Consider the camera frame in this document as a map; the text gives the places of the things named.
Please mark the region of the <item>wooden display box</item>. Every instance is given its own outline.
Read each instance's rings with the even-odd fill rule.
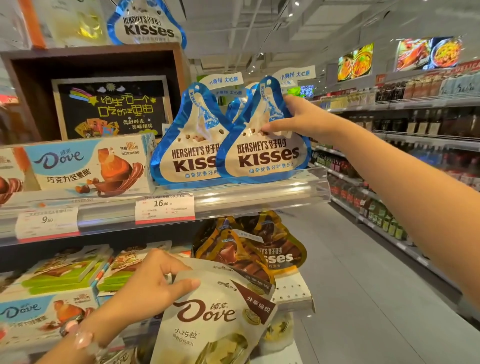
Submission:
[[[165,75],[173,117],[190,84],[188,60],[178,43],[32,49],[0,56],[35,141],[61,139],[52,79]]]

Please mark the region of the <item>black sign board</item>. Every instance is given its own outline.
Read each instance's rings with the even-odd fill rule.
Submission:
[[[165,76],[52,80],[62,140],[154,132],[172,122]]]

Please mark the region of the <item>gray tile floor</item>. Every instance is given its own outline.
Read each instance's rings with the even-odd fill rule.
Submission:
[[[374,233],[329,204],[281,216],[308,252],[316,314],[295,314],[304,364],[480,363],[480,332]]]

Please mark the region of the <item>person's left hand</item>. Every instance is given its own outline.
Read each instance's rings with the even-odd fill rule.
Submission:
[[[125,327],[163,312],[174,301],[200,286],[199,279],[167,284],[164,275],[191,269],[164,250],[152,249],[135,274],[99,310],[109,310]]]

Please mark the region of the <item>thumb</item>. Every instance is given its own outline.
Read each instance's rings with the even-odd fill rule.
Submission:
[[[270,121],[262,126],[262,132],[276,133],[293,131],[297,133],[296,121],[295,117]]]
[[[163,290],[165,294],[165,305],[170,306],[174,301],[183,297],[187,293],[197,289],[200,286],[199,279],[182,279],[166,286]]]

